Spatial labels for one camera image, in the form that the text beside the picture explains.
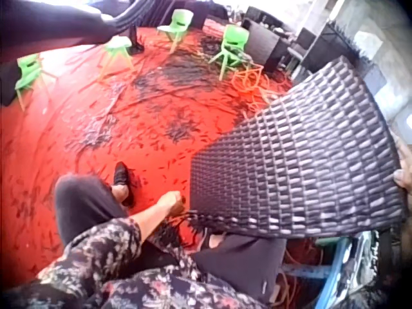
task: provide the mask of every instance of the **red carpet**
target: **red carpet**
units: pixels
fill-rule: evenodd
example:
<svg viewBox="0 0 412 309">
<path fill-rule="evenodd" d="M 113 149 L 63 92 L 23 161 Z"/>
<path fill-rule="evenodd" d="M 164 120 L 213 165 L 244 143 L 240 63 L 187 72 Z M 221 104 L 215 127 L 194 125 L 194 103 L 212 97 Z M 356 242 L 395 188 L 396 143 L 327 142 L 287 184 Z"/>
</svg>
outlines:
<svg viewBox="0 0 412 309">
<path fill-rule="evenodd" d="M 131 212 L 170 190 L 189 198 L 192 154 L 242 120 L 249 98 L 230 77 L 219 82 L 218 66 L 196 54 L 200 32 L 173 55 L 156 30 L 139 35 L 146 50 L 133 57 L 135 72 L 119 58 L 99 83 L 101 47 L 47 51 L 43 67 L 59 76 L 44 77 L 51 102 L 37 80 L 24 92 L 25 112 L 16 100 L 1 109 L 3 287 L 33 278 L 62 254 L 53 210 L 59 176 L 89 173 L 111 182 L 121 160 L 135 175 Z M 182 234 L 191 236 L 185 227 Z"/>
</svg>

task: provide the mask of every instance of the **floral pattern clothing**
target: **floral pattern clothing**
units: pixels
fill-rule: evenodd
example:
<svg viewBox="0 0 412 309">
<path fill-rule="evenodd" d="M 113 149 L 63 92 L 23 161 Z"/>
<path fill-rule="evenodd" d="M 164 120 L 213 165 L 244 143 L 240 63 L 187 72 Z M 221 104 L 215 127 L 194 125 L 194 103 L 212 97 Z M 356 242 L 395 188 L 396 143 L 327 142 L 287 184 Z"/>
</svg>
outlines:
<svg viewBox="0 0 412 309">
<path fill-rule="evenodd" d="M 36 280 L 3 297 L 12 308 L 266 308 L 228 283 L 202 274 L 180 248 L 179 265 L 120 279 L 140 254 L 139 226 L 113 219 L 77 236 Z"/>
</svg>

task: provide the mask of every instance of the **green plastic chair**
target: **green plastic chair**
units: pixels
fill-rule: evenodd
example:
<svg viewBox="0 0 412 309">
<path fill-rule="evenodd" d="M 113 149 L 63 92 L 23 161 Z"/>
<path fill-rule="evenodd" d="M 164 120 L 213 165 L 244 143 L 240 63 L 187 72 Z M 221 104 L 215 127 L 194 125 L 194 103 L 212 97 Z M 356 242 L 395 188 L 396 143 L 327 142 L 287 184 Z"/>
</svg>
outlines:
<svg viewBox="0 0 412 309">
<path fill-rule="evenodd" d="M 103 78 L 104 72 L 107 70 L 111 62 L 118 56 L 125 58 L 125 60 L 127 61 L 127 65 L 130 67 L 130 70 L 132 71 L 135 70 L 135 67 L 133 66 L 133 62 L 131 61 L 131 57 L 129 53 L 127 52 L 127 48 L 130 46 L 131 46 L 131 41 L 128 37 L 121 37 L 118 35 L 115 35 L 114 37 L 112 37 L 111 40 L 104 45 L 104 49 L 107 51 L 107 54 L 109 55 L 109 59 L 106 61 L 105 65 L 103 66 L 103 69 L 100 72 L 99 79 Z"/>
<path fill-rule="evenodd" d="M 235 24 L 228 24 L 226 26 L 225 32 L 223 33 L 223 42 L 221 43 L 220 52 L 209 61 L 209 63 L 212 63 L 223 56 L 219 80 L 223 79 L 229 60 L 232 61 L 229 64 L 230 66 L 235 66 L 242 61 L 235 52 L 236 50 L 243 52 L 248 38 L 249 31 L 246 29 L 236 26 Z"/>
<path fill-rule="evenodd" d="M 19 103 L 21 109 L 25 111 L 26 107 L 23 102 L 23 98 L 21 96 L 21 91 L 26 88 L 33 89 L 31 87 L 32 83 L 40 77 L 40 81 L 44 86 L 44 90 L 47 93 L 49 101 L 51 100 L 49 91 L 47 90 L 46 83 L 44 82 L 42 74 L 47 74 L 55 79 L 57 77 L 53 74 L 50 74 L 42 69 L 40 54 L 36 53 L 34 55 L 29 55 L 22 57 L 17 60 L 17 64 L 21 69 L 21 78 L 15 83 L 14 90 L 17 93 L 17 98 L 19 99 Z"/>
<path fill-rule="evenodd" d="M 173 53 L 178 43 L 183 39 L 189 25 L 192 22 L 193 12 L 189 10 L 174 10 L 172 22 L 169 26 L 159 26 L 157 30 L 165 32 L 171 42 L 173 42 L 169 53 Z"/>
</svg>

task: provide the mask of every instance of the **woven rattan panel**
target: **woven rattan panel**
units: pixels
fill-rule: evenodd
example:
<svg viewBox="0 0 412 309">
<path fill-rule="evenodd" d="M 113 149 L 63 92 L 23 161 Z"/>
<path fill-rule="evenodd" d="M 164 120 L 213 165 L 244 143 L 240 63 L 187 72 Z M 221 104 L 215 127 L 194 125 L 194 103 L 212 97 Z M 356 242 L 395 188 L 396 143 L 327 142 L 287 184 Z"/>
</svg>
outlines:
<svg viewBox="0 0 412 309">
<path fill-rule="evenodd" d="M 405 215 L 398 168 L 382 114 L 341 58 L 194 155 L 189 219 L 284 238 L 376 229 Z"/>
</svg>

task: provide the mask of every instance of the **black pants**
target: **black pants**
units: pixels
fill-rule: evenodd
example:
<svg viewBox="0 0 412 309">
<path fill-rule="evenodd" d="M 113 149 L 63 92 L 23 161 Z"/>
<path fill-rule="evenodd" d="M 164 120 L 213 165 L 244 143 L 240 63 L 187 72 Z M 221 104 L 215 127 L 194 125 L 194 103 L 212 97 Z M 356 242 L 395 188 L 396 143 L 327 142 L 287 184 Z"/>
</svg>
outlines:
<svg viewBox="0 0 412 309">
<path fill-rule="evenodd" d="M 61 177 L 56 184 L 55 210 L 64 245 L 95 225 L 127 216 L 111 189 L 101 180 L 72 174 Z M 239 292 L 268 303 L 285 247 L 285 239 L 228 235 L 217 248 L 202 250 L 192 258 L 200 270 L 225 280 Z M 145 241 L 141 255 L 121 277 L 171 264 L 178 262 Z"/>
</svg>

